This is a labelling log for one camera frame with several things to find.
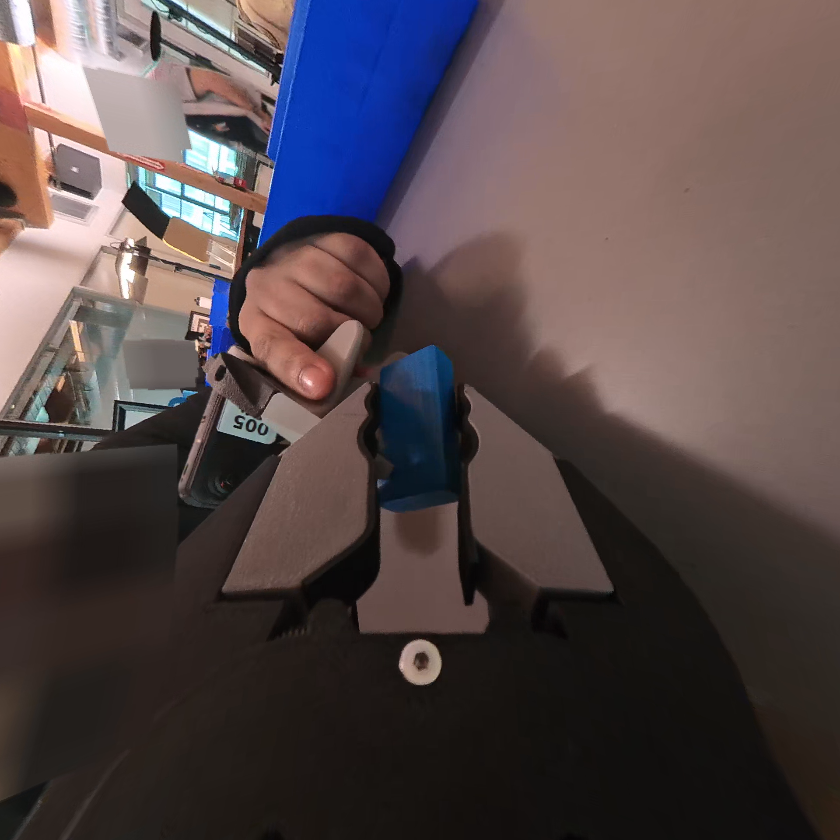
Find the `black studio light on stand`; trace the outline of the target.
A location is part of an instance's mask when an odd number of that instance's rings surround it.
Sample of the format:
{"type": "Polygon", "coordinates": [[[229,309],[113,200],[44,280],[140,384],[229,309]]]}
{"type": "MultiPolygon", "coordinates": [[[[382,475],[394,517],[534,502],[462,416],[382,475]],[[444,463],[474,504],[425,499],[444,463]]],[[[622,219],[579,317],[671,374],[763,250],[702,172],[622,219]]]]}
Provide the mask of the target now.
{"type": "Polygon", "coordinates": [[[130,271],[134,275],[145,276],[150,263],[164,266],[174,273],[193,274],[207,280],[215,280],[216,274],[197,267],[207,265],[209,251],[213,243],[210,234],[187,223],[166,215],[154,200],[139,186],[132,182],[122,198],[123,207],[138,220],[143,227],[165,246],[190,260],[189,264],[156,256],[146,244],[146,238],[124,239],[119,245],[115,258],[115,270],[119,277],[130,271]]]}

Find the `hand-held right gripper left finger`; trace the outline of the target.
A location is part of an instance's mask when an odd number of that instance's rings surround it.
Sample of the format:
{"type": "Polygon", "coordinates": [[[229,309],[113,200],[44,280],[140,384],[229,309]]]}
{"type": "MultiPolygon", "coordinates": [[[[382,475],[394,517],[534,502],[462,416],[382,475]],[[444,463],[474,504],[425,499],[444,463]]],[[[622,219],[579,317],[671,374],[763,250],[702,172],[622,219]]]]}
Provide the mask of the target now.
{"type": "Polygon", "coordinates": [[[372,535],[376,479],[365,434],[376,391],[360,385],[280,457],[224,596],[303,595],[372,535]]]}

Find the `person's left hand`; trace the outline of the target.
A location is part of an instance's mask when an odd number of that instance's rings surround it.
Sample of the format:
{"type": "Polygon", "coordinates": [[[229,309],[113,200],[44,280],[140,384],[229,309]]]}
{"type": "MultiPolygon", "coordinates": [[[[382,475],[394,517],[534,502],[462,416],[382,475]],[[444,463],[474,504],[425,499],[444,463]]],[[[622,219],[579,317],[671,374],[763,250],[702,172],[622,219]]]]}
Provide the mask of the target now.
{"type": "Polygon", "coordinates": [[[307,400],[326,399],[336,374],[317,350],[344,322],[363,325],[362,350],[384,318],[391,281],[361,238],[333,233],[278,249],[245,282],[238,326],[249,355],[307,400]]]}

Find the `black wall speaker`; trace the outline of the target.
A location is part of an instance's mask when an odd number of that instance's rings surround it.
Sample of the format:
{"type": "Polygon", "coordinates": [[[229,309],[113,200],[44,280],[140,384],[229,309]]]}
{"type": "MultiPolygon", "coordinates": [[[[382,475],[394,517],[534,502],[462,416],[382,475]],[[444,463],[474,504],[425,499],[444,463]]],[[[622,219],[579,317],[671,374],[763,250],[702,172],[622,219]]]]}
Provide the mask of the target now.
{"type": "Polygon", "coordinates": [[[54,152],[54,178],[63,192],[94,201],[102,190],[102,166],[97,156],[65,143],[54,152]]]}

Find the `wooden post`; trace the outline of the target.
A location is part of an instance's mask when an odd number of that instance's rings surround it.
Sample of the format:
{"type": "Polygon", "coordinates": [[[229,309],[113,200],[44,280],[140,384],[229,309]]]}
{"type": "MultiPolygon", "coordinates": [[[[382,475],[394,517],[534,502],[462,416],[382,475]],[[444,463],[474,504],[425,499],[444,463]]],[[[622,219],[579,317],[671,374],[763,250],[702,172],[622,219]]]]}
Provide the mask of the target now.
{"type": "Polygon", "coordinates": [[[44,104],[22,101],[28,125],[37,130],[71,140],[84,147],[107,154],[126,164],[169,177],[203,193],[219,196],[231,204],[255,214],[266,212],[267,198],[248,189],[226,185],[213,175],[199,171],[188,164],[176,161],[161,161],[142,155],[124,154],[109,148],[104,134],[92,125],[58,112],[44,104]]]}

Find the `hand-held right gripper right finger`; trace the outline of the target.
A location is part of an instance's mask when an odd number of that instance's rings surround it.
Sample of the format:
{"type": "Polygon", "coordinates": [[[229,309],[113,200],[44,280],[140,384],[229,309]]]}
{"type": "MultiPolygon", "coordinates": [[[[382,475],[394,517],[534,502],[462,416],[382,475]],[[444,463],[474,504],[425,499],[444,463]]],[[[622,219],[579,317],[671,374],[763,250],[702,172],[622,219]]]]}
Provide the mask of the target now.
{"type": "Polygon", "coordinates": [[[458,395],[458,572],[465,602],[614,594],[553,454],[471,385],[458,395]]]}

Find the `black floor lamp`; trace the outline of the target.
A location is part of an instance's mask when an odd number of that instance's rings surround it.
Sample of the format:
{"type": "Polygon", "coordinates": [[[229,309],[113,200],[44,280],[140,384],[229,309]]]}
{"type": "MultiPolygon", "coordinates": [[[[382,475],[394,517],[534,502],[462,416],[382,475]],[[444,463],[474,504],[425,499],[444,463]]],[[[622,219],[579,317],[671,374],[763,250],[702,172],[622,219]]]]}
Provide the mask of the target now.
{"type": "Polygon", "coordinates": [[[223,70],[223,61],[230,60],[274,83],[282,69],[281,53],[249,49],[177,3],[152,3],[150,43],[153,51],[166,50],[197,67],[223,70]]]}

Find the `person's left forearm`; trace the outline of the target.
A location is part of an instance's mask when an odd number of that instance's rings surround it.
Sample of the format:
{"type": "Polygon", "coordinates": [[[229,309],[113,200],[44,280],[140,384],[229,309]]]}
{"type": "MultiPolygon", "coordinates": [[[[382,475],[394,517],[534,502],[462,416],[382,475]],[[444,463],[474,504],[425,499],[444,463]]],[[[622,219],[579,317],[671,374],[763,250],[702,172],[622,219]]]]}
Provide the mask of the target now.
{"type": "Polygon", "coordinates": [[[239,318],[246,300],[246,280],[251,270],[262,267],[271,257],[277,256],[285,247],[299,245],[305,240],[323,235],[343,234],[362,239],[373,248],[387,270],[390,289],[384,301],[384,318],[374,333],[383,333],[385,325],[393,320],[394,313],[403,294],[403,269],[396,261],[396,246],[382,228],[372,222],[350,216],[317,215],[304,216],[290,221],[279,228],[266,241],[253,250],[234,274],[228,293],[228,327],[234,342],[247,354],[253,354],[250,344],[242,333],[239,318]]]}

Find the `blue plastic bin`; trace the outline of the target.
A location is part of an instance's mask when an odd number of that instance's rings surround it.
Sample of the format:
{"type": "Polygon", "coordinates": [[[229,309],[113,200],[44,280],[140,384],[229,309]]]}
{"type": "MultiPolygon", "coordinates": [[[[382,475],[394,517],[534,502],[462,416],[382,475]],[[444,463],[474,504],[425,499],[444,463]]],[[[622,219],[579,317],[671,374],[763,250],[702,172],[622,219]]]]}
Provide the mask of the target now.
{"type": "Polygon", "coordinates": [[[375,221],[477,5],[296,2],[261,245],[299,217],[375,221]]]}

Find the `long teal block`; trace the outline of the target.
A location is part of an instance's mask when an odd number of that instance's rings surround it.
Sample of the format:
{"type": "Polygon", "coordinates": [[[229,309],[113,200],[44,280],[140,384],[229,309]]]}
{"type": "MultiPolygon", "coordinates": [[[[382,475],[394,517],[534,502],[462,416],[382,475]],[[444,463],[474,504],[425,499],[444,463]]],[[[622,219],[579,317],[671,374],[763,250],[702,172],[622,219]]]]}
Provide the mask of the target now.
{"type": "Polygon", "coordinates": [[[379,453],[392,465],[378,479],[381,508],[420,511],[456,502],[460,492],[454,368],[434,345],[381,370],[379,453]]]}

